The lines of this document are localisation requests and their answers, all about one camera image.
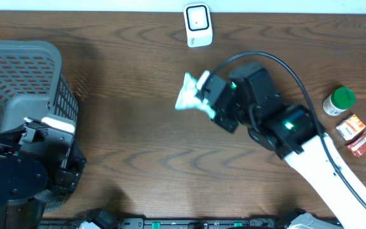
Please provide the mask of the orange snack packet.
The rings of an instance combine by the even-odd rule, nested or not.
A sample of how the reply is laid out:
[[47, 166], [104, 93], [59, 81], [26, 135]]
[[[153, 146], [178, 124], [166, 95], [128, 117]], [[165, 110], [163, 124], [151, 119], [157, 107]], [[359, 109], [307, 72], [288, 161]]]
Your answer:
[[366, 128], [364, 124], [357, 115], [353, 114], [347, 119], [342, 121], [336, 127], [336, 130], [342, 135], [344, 140], [350, 141], [354, 139], [359, 133], [361, 133]]

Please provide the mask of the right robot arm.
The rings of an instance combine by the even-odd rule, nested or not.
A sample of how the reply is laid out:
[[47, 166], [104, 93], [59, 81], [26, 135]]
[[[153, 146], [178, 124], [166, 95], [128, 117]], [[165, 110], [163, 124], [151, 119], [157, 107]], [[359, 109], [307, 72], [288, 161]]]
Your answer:
[[366, 228], [366, 187], [341, 158], [313, 112], [286, 104], [258, 62], [229, 73], [229, 81], [205, 71], [195, 97], [211, 119], [230, 133], [239, 125], [263, 148], [276, 153], [317, 192], [344, 228]]

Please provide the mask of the green lid jar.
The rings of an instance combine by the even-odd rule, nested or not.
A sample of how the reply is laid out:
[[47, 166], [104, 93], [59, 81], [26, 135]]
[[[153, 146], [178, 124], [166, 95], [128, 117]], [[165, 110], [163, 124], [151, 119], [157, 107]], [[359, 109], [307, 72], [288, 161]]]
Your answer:
[[347, 87], [340, 87], [323, 101], [322, 107], [328, 115], [339, 116], [351, 108], [355, 102], [355, 93]]

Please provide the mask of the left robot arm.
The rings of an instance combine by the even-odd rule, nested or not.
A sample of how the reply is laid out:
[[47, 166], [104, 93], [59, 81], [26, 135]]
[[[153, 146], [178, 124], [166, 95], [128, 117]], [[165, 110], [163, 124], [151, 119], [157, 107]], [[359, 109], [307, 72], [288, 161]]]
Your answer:
[[75, 133], [53, 114], [0, 133], [0, 228], [37, 228], [75, 192], [86, 165]]

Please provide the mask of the white teal wipes pack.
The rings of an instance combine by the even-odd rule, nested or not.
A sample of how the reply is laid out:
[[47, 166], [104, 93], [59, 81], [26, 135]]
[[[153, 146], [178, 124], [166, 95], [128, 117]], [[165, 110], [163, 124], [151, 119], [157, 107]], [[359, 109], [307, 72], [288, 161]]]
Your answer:
[[214, 119], [216, 112], [213, 110], [207, 99], [199, 99], [196, 94], [199, 90], [196, 89], [197, 79], [192, 77], [190, 73], [185, 73], [183, 86], [180, 89], [175, 109], [177, 111], [187, 109], [197, 109], [205, 112], [210, 119]]

